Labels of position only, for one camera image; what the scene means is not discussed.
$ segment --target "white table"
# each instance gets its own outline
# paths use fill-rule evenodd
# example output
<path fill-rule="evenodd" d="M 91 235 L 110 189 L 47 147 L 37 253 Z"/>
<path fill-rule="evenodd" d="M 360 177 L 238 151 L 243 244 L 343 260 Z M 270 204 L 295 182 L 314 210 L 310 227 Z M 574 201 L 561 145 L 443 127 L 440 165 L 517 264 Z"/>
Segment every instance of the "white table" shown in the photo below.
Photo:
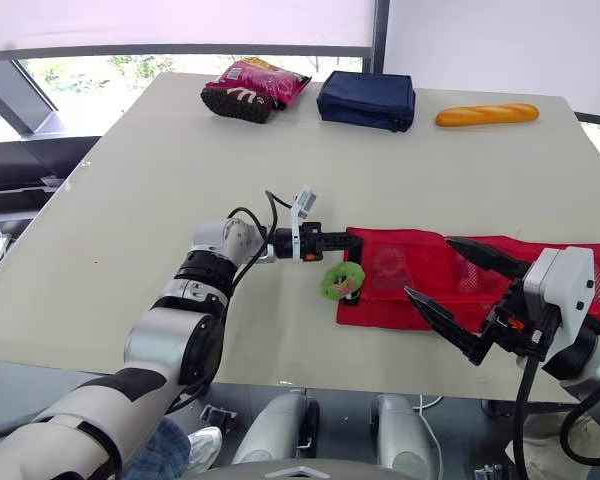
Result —
<path fill-rule="evenodd" d="M 184 258 L 196 226 L 263 195 L 319 193 L 311 219 L 347 226 L 600 241 L 600 156 L 562 98 L 418 90 L 406 133 L 322 122 L 311 85 L 265 126 L 214 116 L 208 77 L 163 74 L 44 207 L 0 271 L 0 359 L 91 372 Z M 530 102 L 529 124 L 441 129 L 458 104 Z M 282 217 L 288 225 L 288 218 Z M 218 381 L 512 399 L 521 372 L 494 347 L 480 367 L 430 332 L 340 326 L 321 263 L 254 268 L 231 303 Z M 566 400 L 539 374 L 532 399 Z"/>

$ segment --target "green toy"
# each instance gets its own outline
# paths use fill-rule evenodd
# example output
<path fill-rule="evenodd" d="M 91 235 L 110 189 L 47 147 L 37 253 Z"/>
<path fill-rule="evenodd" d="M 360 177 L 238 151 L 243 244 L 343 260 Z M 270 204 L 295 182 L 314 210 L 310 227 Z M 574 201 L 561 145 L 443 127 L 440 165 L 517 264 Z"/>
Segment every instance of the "green toy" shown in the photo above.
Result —
<path fill-rule="evenodd" d="M 354 262 L 342 262 L 327 270 L 320 291 L 329 300 L 340 300 L 356 292 L 364 282 L 364 270 Z"/>

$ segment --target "dark blue bag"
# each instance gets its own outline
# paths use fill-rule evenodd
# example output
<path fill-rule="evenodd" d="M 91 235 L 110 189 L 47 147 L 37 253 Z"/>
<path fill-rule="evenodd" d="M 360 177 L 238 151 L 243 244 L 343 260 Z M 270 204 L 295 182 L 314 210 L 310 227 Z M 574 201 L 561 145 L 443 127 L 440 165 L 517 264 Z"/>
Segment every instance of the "dark blue bag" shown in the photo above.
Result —
<path fill-rule="evenodd" d="M 333 72 L 318 95 L 323 120 L 406 132 L 413 123 L 416 94 L 411 77 Z"/>

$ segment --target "gray floor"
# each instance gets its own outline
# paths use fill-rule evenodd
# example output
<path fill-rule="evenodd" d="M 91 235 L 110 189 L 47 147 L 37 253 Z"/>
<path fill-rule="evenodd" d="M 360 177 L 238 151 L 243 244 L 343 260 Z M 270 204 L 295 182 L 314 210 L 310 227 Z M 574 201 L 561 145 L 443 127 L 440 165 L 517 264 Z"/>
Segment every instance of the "gray floor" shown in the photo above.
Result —
<path fill-rule="evenodd" d="M 43 409 L 90 378 L 93 376 L 81 372 L 0 362 L 0 426 Z M 286 391 L 283 387 L 213 384 L 204 398 L 171 418 L 190 433 L 202 426 L 198 416 L 206 404 L 237 412 L 216 462 L 226 465 L 257 414 Z M 307 394 L 316 398 L 321 408 L 318 456 L 374 463 L 369 410 L 377 393 L 307 389 Z M 417 397 L 409 398 L 417 404 Z M 442 445 L 445 479 L 471 479 L 473 469 L 485 463 L 506 462 L 503 449 L 511 438 L 511 422 L 487 418 L 477 400 L 445 398 L 425 416 Z M 589 478 L 600 480 L 600 468 L 594 469 Z"/>

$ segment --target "baguette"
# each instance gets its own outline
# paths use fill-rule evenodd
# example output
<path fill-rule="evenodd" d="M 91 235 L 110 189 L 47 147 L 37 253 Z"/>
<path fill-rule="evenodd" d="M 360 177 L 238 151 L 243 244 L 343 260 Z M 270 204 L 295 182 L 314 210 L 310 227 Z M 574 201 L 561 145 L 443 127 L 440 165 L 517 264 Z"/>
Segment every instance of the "baguette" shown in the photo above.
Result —
<path fill-rule="evenodd" d="M 436 124 L 441 127 L 463 127 L 485 123 L 531 122 L 538 118 L 538 115 L 538 109 L 528 103 L 453 107 L 438 113 Z"/>

